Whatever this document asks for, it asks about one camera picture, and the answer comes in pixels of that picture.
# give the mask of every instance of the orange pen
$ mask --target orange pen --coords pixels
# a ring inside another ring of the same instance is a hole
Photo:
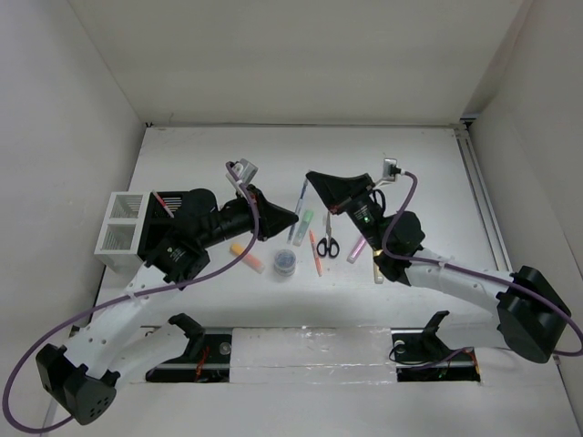
[[[310,244],[312,245],[313,260],[316,262],[316,270],[318,270],[318,276],[322,275],[322,264],[320,264],[320,257],[316,251],[316,238],[313,236],[313,232],[310,229]]]

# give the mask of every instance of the blue pen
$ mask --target blue pen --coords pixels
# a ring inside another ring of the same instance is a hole
[[[302,192],[300,193],[300,198],[298,198],[298,204],[295,206],[295,215],[299,216],[300,211],[302,210],[302,203],[303,203],[303,195],[306,194],[306,188],[308,187],[308,179],[306,178],[303,181]],[[293,238],[293,231],[295,230],[295,223],[291,225],[290,228],[290,235],[288,235],[288,244],[292,242]]]

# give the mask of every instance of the scissors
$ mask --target scissors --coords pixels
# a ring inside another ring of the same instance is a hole
[[[326,217],[326,237],[318,242],[316,251],[320,257],[324,258],[325,256],[328,256],[331,259],[336,258],[340,253],[340,246],[338,245],[338,242],[332,237],[330,211],[328,211],[328,216]]]

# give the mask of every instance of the wall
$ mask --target wall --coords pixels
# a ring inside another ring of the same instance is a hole
[[[545,272],[583,323],[583,3],[534,2],[492,103],[471,128],[510,258]],[[561,349],[576,350],[572,332]],[[561,359],[583,424],[581,359]]]
[[[523,1],[70,3],[142,121],[448,124]]]
[[[143,136],[65,0],[0,1],[0,384],[26,348],[92,302],[108,194],[124,189]],[[18,419],[50,397],[29,362]],[[20,435],[0,418],[0,435]]]

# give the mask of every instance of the white organizer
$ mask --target white organizer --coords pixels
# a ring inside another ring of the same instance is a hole
[[[117,273],[137,271],[139,238],[149,192],[113,192],[99,231],[95,256]]]

